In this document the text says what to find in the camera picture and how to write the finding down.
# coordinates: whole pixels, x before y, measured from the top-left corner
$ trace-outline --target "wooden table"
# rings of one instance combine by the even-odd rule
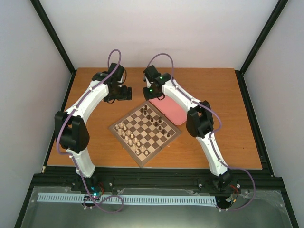
[[[92,76],[105,68],[79,68],[66,104],[69,108],[87,89]],[[131,101],[101,101],[91,114],[87,128],[90,134],[88,150],[95,166],[138,167],[108,127],[145,101],[143,97],[144,68],[127,68],[125,85],[132,87]],[[159,68],[161,73],[170,72]],[[177,68],[174,78],[197,99],[207,100],[223,122],[216,134],[225,161],[233,167],[262,169],[249,120],[238,87],[234,69],[230,68]],[[214,117],[214,128],[219,125]],[[186,124],[178,126],[181,135],[151,159],[145,167],[153,168],[209,168],[208,161],[197,140],[191,137]],[[59,155],[53,145],[47,165],[72,166],[68,156]]]

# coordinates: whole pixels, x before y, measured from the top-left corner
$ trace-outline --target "chessboard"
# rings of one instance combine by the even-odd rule
[[[140,167],[181,133],[149,101],[133,109],[109,129]]]

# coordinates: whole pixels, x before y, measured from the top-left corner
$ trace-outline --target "black metal frame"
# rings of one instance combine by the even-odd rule
[[[63,101],[61,110],[63,111],[67,99],[76,75],[76,70],[74,69],[67,53],[65,52],[51,22],[49,21],[41,3],[39,0],[30,0],[40,16],[43,24],[45,25],[48,33],[50,34],[54,44],[56,45],[58,51],[60,52],[66,66],[70,70],[72,76],[66,92],[65,99]],[[262,170],[249,170],[255,179],[257,189],[265,190],[280,190],[291,219],[294,228],[299,227],[290,204],[289,197],[287,195],[284,182],[282,178],[274,177],[274,173],[270,164],[270,160],[265,148],[263,137],[260,128],[257,123],[257,118],[248,94],[246,83],[244,81],[244,74],[248,69],[250,63],[255,57],[257,51],[263,44],[266,36],[268,35],[270,29],[273,27],[275,21],[282,12],[284,6],[288,0],[279,0],[275,6],[273,12],[271,13],[267,23],[265,24],[263,30],[261,31],[259,37],[257,38],[254,46],[252,47],[248,57],[246,58],[242,68],[238,71],[236,70],[236,77],[239,84],[239,88],[243,97],[253,136],[256,142],[257,150],[262,163]],[[53,135],[50,146],[47,152],[47,156],[44,165],[47,165],[49,154],[54,143],[55,137]],[[250,178],[242,171],[233,170],[234,177],[238,180],[239,184],[243,189],[252,188],[252,183]],[[112,191],[113,188],[181,188],[189,189],[194,192],[207,192],[211,195],[221,196],[221,193],[215,192],[213,189],[208,189],[207,187],[198,187],[198,183],[204,183],[209,180],[210,171],[209,170],[187,170],[187,169],[135,169],[135,168],[96,168],[95,171],[98,178],[103,180],[104,187],[106,191]],[[79,176],[76,174],[75,167],[47,167],[45,173],[35,174],[33,176],[32,182],[30,184],[27,196],[24,200],[24,204],[21,208],[18,220],[15,227],[20,227],[22,220],[24,218],[26,208],[28,205],[28,200],[31,196],[32,190],[35,186],[70,186],[73,188],[81,188],[77,182]]]

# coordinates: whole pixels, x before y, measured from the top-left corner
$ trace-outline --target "pink mat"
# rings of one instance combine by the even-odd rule
[[[174,125],[182,125],[186,122],[187,113],[170,97],[166,96],[163,100],[157,98],[150,102],[161,111]]]

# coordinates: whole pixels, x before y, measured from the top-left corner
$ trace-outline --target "gray floor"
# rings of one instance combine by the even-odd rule
[[[240,196],[234,206],[238,207],[247,200]],[[260,192],[250,206],[238,212],[219,212],[216,208],[201,206],[125,206],[117,214],[106,214],[98,209],[83,210],[81,204],[34,201],[28,207],[22,224],[24,228],[292,227],[278,192]],[[114,210],[119,206],[103,207]]]

